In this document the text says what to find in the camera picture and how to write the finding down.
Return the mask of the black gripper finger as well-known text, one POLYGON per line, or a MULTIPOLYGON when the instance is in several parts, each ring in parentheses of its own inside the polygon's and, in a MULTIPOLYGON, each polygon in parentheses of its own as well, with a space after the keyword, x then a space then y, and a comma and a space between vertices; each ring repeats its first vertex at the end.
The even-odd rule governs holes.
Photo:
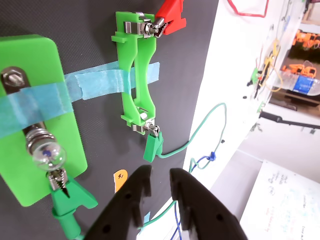
POLYGON ((151 165, 138 167, 93 223, 86 240, 135 240, 144 224, 144 198, 151 196, 151 165))
POLYGON ((246 240, 237 218, 202 183, 182 168, 169 171, 181 228, 191 240, 246 240))

